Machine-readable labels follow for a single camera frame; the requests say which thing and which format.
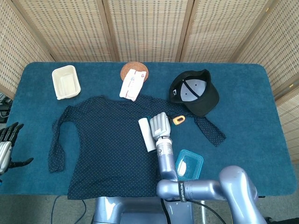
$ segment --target cap brim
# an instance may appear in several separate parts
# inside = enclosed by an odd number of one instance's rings
[[[208,114],[219,102],[219,94],[216,88],[210,83],[207,92],[197,100],[184,102],[185,106],[196,116],[203,117]]]

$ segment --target cork coaster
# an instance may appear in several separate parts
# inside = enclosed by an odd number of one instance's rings
[[[147,80],[149,77],[149,70],[144,64],[142,64],[140,62],[129,62],[129,63],[126,63],[121,69],[122,81],[125,79],[125,77],[130,69],[135,69],[136,71],[146,71],[146,75],[145,75],[143,82],[145,82],[145,80]]]

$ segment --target black cable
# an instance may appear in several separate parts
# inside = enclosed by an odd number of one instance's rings
[[[58,196],[55,198],[54,203],[53,203],[53,206],[52,206],[52,212],[51,212],[51,224],[53,224],[53,211],[54,211],[55,203],[56,203],[56,200],[57,200],[60,196],[61,196],[61,195],[58,195]],[[81,215],[81,217],[80,217],[74,224],[77,224],[77,223],[83,218],[83,216],[84,216],[85,213],[86,213],[86,204],[85,204],[84,200],[81,200],[81,201],[82,201],[83,204],[84,204],[85,211],[84,211],[83,215]]]
[[[168,211],[167,211],[167,208],[165,206],[165,203],[164,203],[163,199],[161,199],[161,205],[162,205],[163,211],[164,211],[164,213],[166,215],[167,224],[171,224],[170,216],[168,214]]]
[[[167,201],[167,202],[180,202],[180,200],[166,200],[166,201]],[[208,210],[210,210],[211,212],[213,212],[213,213],[220,219],[220,221],[221,221],[223,224],[226,224],[226,222],[221,218],[221,216],[220,216],[217,212],[215,212],[213,209],[211,209],[209,206],[207,206],[207,205],[205,205],[205,204],[202,204],[202,203],[200,203],[200,202],[197,202],[197,201],[193,201],[193,200],[188,200],[188,199],[187,199],[187,201],[205,207],[206,209],[208,209]]]

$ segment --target beige plastic container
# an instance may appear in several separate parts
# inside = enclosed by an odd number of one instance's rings
[[[72,98],[81,91],[76,69],[67,65],[52,72],[52,79],[58,100]]]

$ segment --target table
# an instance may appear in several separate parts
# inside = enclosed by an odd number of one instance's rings
[[[51,73],[74,65],[81,92],[71,99],[57,100]],[[51,126],[64,108],[92,96],[119,99],[120,71],[125,63],[31,63],[21,77],[7,125],[24,123],[12,158],[34,160],[28,166],[9,170],[1,178],[1,194],[66,195],[79,152],[79,140],[72,123],[61,127],[60,142],[66,152],[65,170],[50,174],[48,152]],[[170,84],[186,70],[208,69],[220,95],[218,105],[207,118],[227,139],[214,147],[192,118],[171,130],[175,159],[181,149],[203,156],[200,179],[218,180],[226,166],[246,170],[260,196],[286,195],[296,189],[296,178],[288,154],[271,87],[265,69],[258,64],[234,63],[145,63],[149,79],[142,94],[167,99]]]

